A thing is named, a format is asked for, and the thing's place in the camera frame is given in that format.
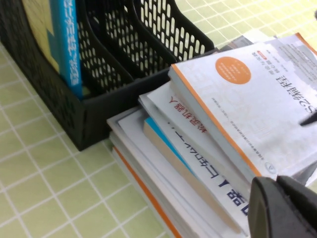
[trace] tile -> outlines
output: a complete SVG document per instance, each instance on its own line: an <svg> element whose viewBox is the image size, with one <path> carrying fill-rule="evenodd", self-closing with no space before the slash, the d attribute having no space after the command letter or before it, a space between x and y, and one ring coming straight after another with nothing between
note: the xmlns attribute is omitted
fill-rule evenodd
<svg viewBox="0 0 317 238"><path fill-rule="evenodd" d="M7 60L4 56L4 54L0 51L0 66L3 64L6 64L6 63L7 63Z"/></svg>
<svg viewBox="0 0 317 238"><path fill-rule="evenodd" d="M75 154L79 152L67 134L61 135L60 137L64 141L64 143L66 144L67 148L70 150L71 153Z"/></svg>
<svg viewBox="0 0 317 238"><path fill-rule="evenodd" d="M60 229L54 234L50 235L48 238L78 238L74 229L71 225L67 225L66 227Z"/></svg>
<svg viewBox="0 0 317 238"><path fill-rule="evenodd" d="M84 150L76 158L87 174L91 174L113 161L112 155L101 143Z"/></svg>
<svg viewBox="0 0 317 238"><path fill-rule="evenodd" d="M296 26L296 22L289 18L281 20L280 24L285 26L287 29L292 29L294 26Z"/></svg>
<svg viewBox="0 0 317 238"><path fill-rule="evenodd" d="M234 12L238 14L241 17L241 19L247 19L253 16L253 13L250 12L247 8L238 8L235 9Z"/></svg>
<svg viewBox="0 0 317 238"><path fill-rule="evenodd" d="M67 222L67 218L55 199L24 214L22 219L32 238L40 238Z"/></svg>
<svg viewBox="0 0 317 238"><path fill-rule="evenodd" d="M179 1L176 4L181 12L193 9L192 6L190 6L189 3L185 0Z"/></svg>
<svg viewBox="0 0 317 238"><path fill-rule="evenodd" d="M27 238L20 222L16 219L0 228L0 237L3 238Z"/></svg>
<svg viewBox="0 0 317 238"><path fill-rule="evenodd" d="M203 20L203 16L201 16L196 10L190 10L183 13L191 22L197 22Z"/></svg>
<svg viewBox="0 0 317 238"><path fill-rule="evenodd" d="M10 124L5 119L3 112L0 112L0 133L9 129L11 129Z"/></svg>
<svg viewBox="0 0 317 238"><path fill-rule="evenodd" d="M146 209L123 227L130 238L156 238L164 231L150 209Z"/></svg>
<svg viewBox="0 0 317 238"><path fill-rule="evenodd" d="M260 1L257 3L257 6L261 7L265 11L275 8L271 1Z"/></svg>
<svg viewBox="0 0 317 238"><path fill-rule="evenodd" d="M117 163L93 175L91 181L103 197L109 196L130 182Z"/></svg>
<svg viewBox="0 0 317 238"><path fill-rule="evenodd" d="M6 108L4 111L14 126L43 115L40 108L32 99L13 107Z"/></svg>
<svg viewBox="0 0 317 238"><path fill-rule="evenodd" d="M257 17L252 17L249 18L245 21L246 23L248 23L251 27L253 28L259 28L259 27L263 27L265 25L264 22L262 22L260 19L258 19Z"/></svg>
<svg viewBox="0 0 317 238"><path fill-rule="evenodd" d="M213 31L207 34L207 36L212 39L215 46L219 46L220 44L227 41L227 39L223 35L221 35L219 31Z"/></svg>
<svg viewBox="0 0 317 238"><path fill-rule="evenodd" d="M20 69L20 67L13 63L12 67L14 69L14 72L21 78L21 79L25 79L25 75L23 74L22 70Z"/></svg>
<svg viewBox="0 0 317 238"><path fill-rule="evenodd" d="M58 121L52 114L48 115L47 119L50 121L50 123L53 125L53 127L58 133L62 133L64 131L64 129L61 127L61 125L58 123Z"/></svg>
<svg viewBox="0 0 317 238"><path fill-rule="evenodd" d="M0 211L0 224L14 217L14 211L12 210L4 193L0 193Z"/></svg>
<svg viewBox="0 0 317 238"><path fill-rule="evenodd" d="M186 0L192 8L198 8L200 6L206 5L204 0Z"/></svg>
<svg viewBox="0 0 317 238"><path fill-rule="evenodd" d="M7 192L18 212L23 212L52 196L40 175L18 184Z"/></svg>
<svg viewBox="0 0 317 238"><path fill-rule="evenodd" d="M269 27L277 34L288 31L288 29L285 26L278 22L271 24Z"/></svg>
<svg viewBox="0 0 317 238"><path fill-rule="evenodd" d="M7 187L37 172L27 153L15 155L0 163L0 180Z"/></svg>
<svg viewBox="0 0 317 238"><path fill-rule="evenodd" d="M15 135L13 131L9 131L0 135L0 145L0 158L3 158L23 149L19 138Z"/></svg>
<svg viewBox="0 0 317 238"><path fill-rule="evenodd" d="M229 22L230 24L241 20L240 16L236 14L234 11L225 12L221 16L224 19L226 19L226 21Z"/></svg>
<svg viewBox="0 0 317 238"><path fill-rule="evenodd" d="M26 146L35 144L55 135L55 132L46 118L33 121L16 129Z"/></svg>
<svg viewBox="0 0 317 238"><path fill-rule="evenodd" d="M206 20L197 22L195 26L197 26L204 33L215 30L215 28Z"/></svg>
<svg viewBox="0 0 317 238"><path fill-rule="evenodd" d="M0 88L0 105L7 106L30 97L22 83Z"/></svg>
<svg viewBox="0 0 317 238"><path fill-rule="evenodd" d="M232 26L227 26L225 28L222 28L219 30L219 32L227 39L233 40L236 39L241 35L240 32L238 32L236 29L234 29Z"/></svg>
<svg viewBox="0 0 317 238"><path fill-rule="evenodd" d="M262 31L267 36L274 36L276 34L270 27L267 26L260 28L260 31Z"/></svg>
<svg viewBox="0 0 317 238"><path fill-rule="evenodd" d="M18 75L14 72L13 68L9 64L7 66L1 67L1 55L0 55L0 75L1 75L0 86L6 83L19 80Z"/></svg>
<svg viewBox="0 0 317 238"><path fill-rule="evenodd" d="M70 188L58 198L70 217L75 217L100 201L87 180Z"/></svg>
<svg viewBox="0 0 317 238"><path fill-rule="evenodd" d="M241 34L244 34L247 31L252 30L252 27L250 25L248 25L247 23L245 23L244 21L235 23L232 25L232 27L234 29L236 29L237 31L241 32Z"/></svg>
<svg viewBox="0 0 317 238"><path fill-rule="evenodd" d="M117 230L114 233L111 233L109 236L106 236L106 238L126 238L125 234L122 232L122 230Z"/></svg>
<svg viewBox="0 0 317 238"><path fill-rule="evenodd" d="M222 1L226 6L230 9L236 9L238 7L242 7L241 3L237 0L224 0Z"/></svg>
<svg viewBox="0 0 317 238"><path fill-rule="evenodd" d="M224 13L225 11L229 11L230 8L225 5L223 2L217 2L214 4L211 4L210 7L217 13Z"/></svg>
<svg viewBox="0 0 317 238"><path fill-rule="evenodd" d="M58 137L41 143L29 149L29 151L40 168L45 168L70 156L67 148Z"/></svg>
<svg viewBox="0 0 317 238"><path fill-rule="evenodd" d="M103 204L82 215L74 223L83 238L100 238L117 226Z"/></svg>
<svg viewBox="0 0 317 238"><path fill-rule="evenodd" d="M203 6L203 7L197 8L196 10L204 18L209 18L217 14L213 9L211 9L208 6Z"/></svg>
<svg viewBox="0 0 317 238"><path fill-rule="evenodd" d="M85 177L72 158L53 166L43 174L54 192L59 192Z"/></svg>
<svg viewBox="0 0 317 238"><path fill-rule="evenodd" d="M126 221L147 204L131 185L107 200L107 204L120 222Z"/></svg>
<svg viewBox="0 0 317 238"><path fill-rule="evenodd" d="M275 6L282 6L285 5L285 1L284 0L274 0L272 1L272 4L274 4Z"/></svg>
<svg viewBox="0 0 317 238"><path fill-rule="evenodd" d="M295 9L297 12L301 12L305 10L305 6L302 5L300 2L294 1L289 4L289 6L293 9Z"/></svg>
<svg viewBox="0 0 317 238"><path fill-rule="evenodd" d="M270 25L271 23L275 22L276 19L273 17L273 14L269 14L269 13L262 13L260 15L258 15L257 17L262 21L265 22L267 25Z"/></svg>
<svg viewBox="0 0 317 238"><path fill-rule="evenodd" d="M282 9L272 9L268 12L269 15L274 16L277 20L287 18L287 14Z"/></svg>
<svg viewBox="0 0 317 238"><path fill-rule="evenodd" d="M263 12L263 8L259 6L259 3L249 5L246 7L253 15L259 15Z"/></svg>
<svg viewBox="0 0 317 238"><path fill-rule="evenodd" d="M207 21L215 28L222 28L227 26L229 23L220 15L208 18Z"/></svg>

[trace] table surface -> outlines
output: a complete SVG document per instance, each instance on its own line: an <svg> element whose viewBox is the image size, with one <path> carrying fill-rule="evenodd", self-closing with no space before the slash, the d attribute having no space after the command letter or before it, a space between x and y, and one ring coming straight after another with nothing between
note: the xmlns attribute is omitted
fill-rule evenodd
<svg viewBox="0 0 317 238"><path fill-rule="evenodd" d="M313 0L177 0L221 47L251 30L317 48ZM0 45L0 237L165 238L103 141L78 152ZM317 191L317 184L312 189Z"/></svg>

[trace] orange book edge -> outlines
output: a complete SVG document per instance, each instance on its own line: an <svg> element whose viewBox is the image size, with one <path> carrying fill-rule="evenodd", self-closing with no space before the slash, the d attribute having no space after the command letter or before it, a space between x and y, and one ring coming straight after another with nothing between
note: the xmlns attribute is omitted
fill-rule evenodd
<svg viewBox="0 0 317 238"><path fill-rule="evenodd" d="M119 155L120 159L123 161L124 165L127 167L127 169L129 170L129 172L132 174L132 176L134 177L134 179L137 181L137 183L139 184L139 186L141 187L141 189L143 190L143 192L146 194L146 196L149 198L149 200L151 201L151 203L153 204L153 206L155 207L156 211L158 212L158 214L160 215L160 217L163 219L163 221L166 223L166 225L168 226L168 228L171 230L171 232L173 233L173 235L176 238L182 238L182 236L180 235L180 233L178 232L178 230L175 228L175 226L173 225L173 223L170 221L170 219L168 218L168 216L165 214L165 212L163 211L162 207L160 206L159 202L156 200L156 198L153 196L153 194L149 191L149 189L146 187L146 185L142 182L142 180L140 179L140 177L137 175L137 173L133 170L133 168L129 165L129 163L126 161L126 159L123 157L123 155L120 153L120 151L114 147L114 150L117 152L117 154Z"/></svg>
<svg viewBox="0 0 317 238"><path fill-rule="evenodd" d="M304 45L306 45L314 54L317 55L317 51L313 49L308 42L302 37L300 33L295 34L300 41L303 42ZM175 72L178 74L180 79L183 81L185 86L188 88L188 90L191 92L191 94L194 96L194 98L197 100L197 102L200 104L200 106L204 109L206 114L209 116L209 118L213 121L213 123L216 125L218 130L222 133L222 135L226 138L226 140L231 144L231 146L239 153L241 158L244 160L244 162L250 167L250 169L254 172L254 174L258 177L262 176L260 171L254 166L252 161L248 158L248 156L243 152L243 150L237 145L237 143L230 137L230 135L227 133L227 131L221 126L219 121L216 119L216 117L212 114L212 112L208 109L206 104L203 102L201 97L196 93L194 88L190 85L186 77L183 75L183 73L179 70L179 68L172 64L172 68L175 70Z"/></svg>

